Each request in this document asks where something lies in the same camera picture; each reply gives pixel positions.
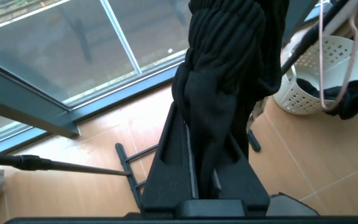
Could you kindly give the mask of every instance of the black garment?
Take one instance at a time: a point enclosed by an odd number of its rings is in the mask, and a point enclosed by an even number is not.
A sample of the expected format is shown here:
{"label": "black garment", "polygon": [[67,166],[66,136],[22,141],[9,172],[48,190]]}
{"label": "black garment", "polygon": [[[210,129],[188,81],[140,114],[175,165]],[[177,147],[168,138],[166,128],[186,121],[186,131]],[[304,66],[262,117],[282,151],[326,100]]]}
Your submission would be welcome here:
{"label": "black garment", "polygon": [[[308,81],[298,78],[296,80],[298,86],[309,93],[310,95],[319,98],[319,91],[311,85]],[[326,100],[335,100],[339,91],[341,90],[340,86],[335,86],[324,90],[324,99]],[[349,82],[347,86],[345,95],[342,100],[339,102],[338,106],[326,114],[331,116],[339,115],[343,120],[351,119],[358,113],[358,80]]]}
{"label": "black garment", "polygon": [[209,192],[228,134],[247,156],[248,117],[280,88],[288,1],[192,0],[189,8],[190,48],[172,95],[189,127],[200,192]]}

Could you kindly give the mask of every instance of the white plastic basket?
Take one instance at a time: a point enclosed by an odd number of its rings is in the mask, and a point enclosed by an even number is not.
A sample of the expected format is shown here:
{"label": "white plastic basket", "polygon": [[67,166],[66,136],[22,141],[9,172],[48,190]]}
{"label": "white plastic basket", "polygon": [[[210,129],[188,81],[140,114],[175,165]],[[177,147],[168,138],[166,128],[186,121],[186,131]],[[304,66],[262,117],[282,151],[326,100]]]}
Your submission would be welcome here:
{"label": "white plastic basket", "polygon": [[[324,89],[341,86],[346,74],[353,48],[353,40],[336,36],[323,37]],[[306,115],[321,111],[320,99],[303,91],[296,83],[302,78],[319,89],[319,49],[318,43],[311,46],[283,76],[279,91],[273,95],[276,103],[285,111]],[[358,45],[350,81],[358,80]],[[333,100],[324,101],[327,106]]]}

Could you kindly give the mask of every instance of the tiled floor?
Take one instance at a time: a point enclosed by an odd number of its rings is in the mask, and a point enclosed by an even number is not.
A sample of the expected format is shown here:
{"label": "tiled floor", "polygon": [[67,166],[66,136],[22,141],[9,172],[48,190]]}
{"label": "tiled floor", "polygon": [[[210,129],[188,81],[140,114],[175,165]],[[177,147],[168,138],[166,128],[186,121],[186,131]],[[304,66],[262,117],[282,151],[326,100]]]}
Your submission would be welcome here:
{"label": "tiled floor", "polygon": [[[170,86],[80,125],[77,140],[52,137],[18,154],[122,170],[114,148],[128,155],[157,144],[172,97]],[[270,194],[284,192],[323,215],[358,215],[358,115],[293,116],[269,99],[253,132],[262,151],[250,163]],[[152,156],[132,164],[146,179]],[[6,168],[0,223],[14,217],[122,216],[138,211],[125,177]]]}

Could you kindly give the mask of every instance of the black fabric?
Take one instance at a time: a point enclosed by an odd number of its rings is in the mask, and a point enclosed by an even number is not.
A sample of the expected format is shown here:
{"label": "black fabric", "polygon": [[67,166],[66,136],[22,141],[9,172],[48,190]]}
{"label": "black fabric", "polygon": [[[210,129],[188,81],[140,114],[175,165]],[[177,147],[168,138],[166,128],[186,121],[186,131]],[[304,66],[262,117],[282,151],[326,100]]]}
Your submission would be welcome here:
{"label": "black fabric", "polygon": [[192,0],[189,8],[190,47],[172,95],[190,130],[200,197],[206,198],[228,134],[247,156],[248,117],[257,101],[280,88],[288,1]]}
{"label": "black fabric", "polygon": [[[296,80],[298,86],[309,93],[310,95],[319,98],[319,91],[311,85],[308,81],[298,78]],[[324,99],[326,100],[335,100],[339,91],[341,90],[340,86],[335,86],[324,90]],[[351,119],[358,113],[358,80],[349,82],[349,86],[343,96],[342,100],[339,102],[338,106],[326,114],[331,116],[339,115],[343,120]]]}

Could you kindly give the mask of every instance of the wire hanger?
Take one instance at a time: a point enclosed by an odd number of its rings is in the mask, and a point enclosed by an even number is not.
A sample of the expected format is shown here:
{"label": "wire hanger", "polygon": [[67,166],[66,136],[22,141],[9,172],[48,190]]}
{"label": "wire hanger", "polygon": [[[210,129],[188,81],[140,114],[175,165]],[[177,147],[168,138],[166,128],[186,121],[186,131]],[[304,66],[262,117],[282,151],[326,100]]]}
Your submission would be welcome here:
{"label": "wire hanger", "polygon": [[338,95],[336,96],[335,101],[327,106],[324,102],[324,80],[323,80],[323,0],[320,0],[320,14],[319,14],[319,26],[318,26],[318,44],[319,44],[319,77],[320,77],[320,102],[321,108],[323,111],[328,112],[332,111],[336,108],[339,102],[342,100],[342,97],[345,95],[347,90],[347,86],[349,84],[350,77],[352,75],[354,62],[356,60],[356,52],[357,52],[357,44],[358,44],[358,29],[356,27],[355,19],[358,12],[358,4],[354,8],[351,16],[349,17],[349,26],[353,32],[353,48],[350,57],[349,64],[347,66],[346,75],[339,91]]}

